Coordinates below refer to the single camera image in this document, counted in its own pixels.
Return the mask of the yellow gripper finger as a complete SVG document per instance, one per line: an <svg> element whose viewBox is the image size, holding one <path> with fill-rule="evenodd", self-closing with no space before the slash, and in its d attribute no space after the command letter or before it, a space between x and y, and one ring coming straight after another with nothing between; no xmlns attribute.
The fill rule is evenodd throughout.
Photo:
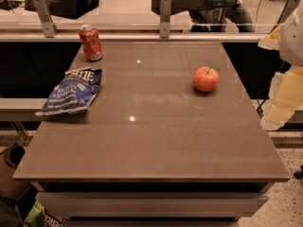
<svg viewBox="0 0 303 227"><path fill-rule="evenodd" d="M258 46L268 50L278 50L280 48L281 31L284 24L277 26L272 32L258 42Z"/></svg>
<svg viewBox="0 0 303 227"><path fill-rule="evenodd" d="M287 72L276 72L271 81L269 100L264 104L260 125L276 131L303 105L303 66L293 65Z"/></svg>

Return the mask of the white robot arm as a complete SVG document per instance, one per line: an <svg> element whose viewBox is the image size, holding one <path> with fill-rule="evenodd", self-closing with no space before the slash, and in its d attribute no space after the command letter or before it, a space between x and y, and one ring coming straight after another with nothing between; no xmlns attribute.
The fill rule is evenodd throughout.
<svg viewBox="0 0 303 227"><path fill-rule="evenodd" d="M276 131L303 105L303 8L299 5L286 21L262 39L258 46L277 50L291 68L275 73L271 80L269 100L265 103L260 125Z"/></svg>

